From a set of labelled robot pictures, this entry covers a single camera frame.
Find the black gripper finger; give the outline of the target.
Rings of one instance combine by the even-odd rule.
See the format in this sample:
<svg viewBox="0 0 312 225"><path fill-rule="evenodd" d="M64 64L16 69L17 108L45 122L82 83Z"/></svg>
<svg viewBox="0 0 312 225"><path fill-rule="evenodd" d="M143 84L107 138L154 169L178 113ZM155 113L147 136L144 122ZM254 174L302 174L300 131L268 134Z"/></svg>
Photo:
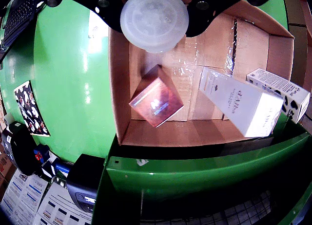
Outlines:
<svg viewBox="0 0 312 225"><path fill-rule="evenodd" d="M187 37L196 37L202 34L212 21L223 11L241 0L191 0L187 3L189 24ZM253 6L261 6L268 0L246 0Z"/></svg>
<svg viewBox="0 0 312 225"><path fill-rule="evenodd" d="M62 0L55 0L59 5ZM113 30L121 32L120 15L124 6L122 0L73 0L82 6L95 11L97 15Z"/></svg>

